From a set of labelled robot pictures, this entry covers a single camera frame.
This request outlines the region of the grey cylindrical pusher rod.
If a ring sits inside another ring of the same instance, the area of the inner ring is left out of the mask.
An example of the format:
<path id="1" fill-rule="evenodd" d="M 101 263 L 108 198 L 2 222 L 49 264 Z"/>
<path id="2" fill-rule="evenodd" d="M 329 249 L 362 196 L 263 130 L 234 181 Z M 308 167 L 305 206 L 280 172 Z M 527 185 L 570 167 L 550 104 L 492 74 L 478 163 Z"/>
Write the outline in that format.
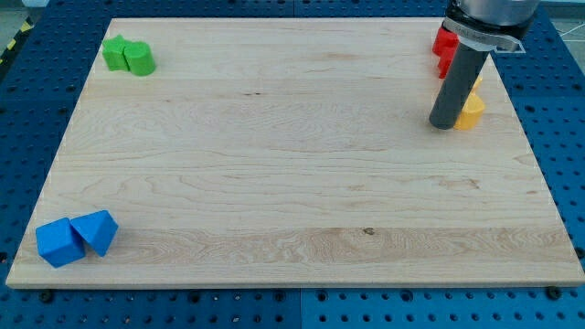
<path id="1" fill-rule="evenodd" d="M 442 130 L 454 127 L 487 55 L 487 51 L 478 51 L 463 43 L 459 44 L 431 110 L 431 125 Z"/>

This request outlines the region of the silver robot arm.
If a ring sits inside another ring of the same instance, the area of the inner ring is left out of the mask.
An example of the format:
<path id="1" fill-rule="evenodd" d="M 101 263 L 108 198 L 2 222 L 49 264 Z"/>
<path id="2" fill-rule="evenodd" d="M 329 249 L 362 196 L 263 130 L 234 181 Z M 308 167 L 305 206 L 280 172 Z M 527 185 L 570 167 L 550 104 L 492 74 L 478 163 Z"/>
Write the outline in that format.
<path id="1" fill-rule="evenodd" d="M 453 0 L 441 26 L 459 38 L 429 122 L 450 130 L 459 118 L 488 54 L 522 53 L 538 0 Z"/>

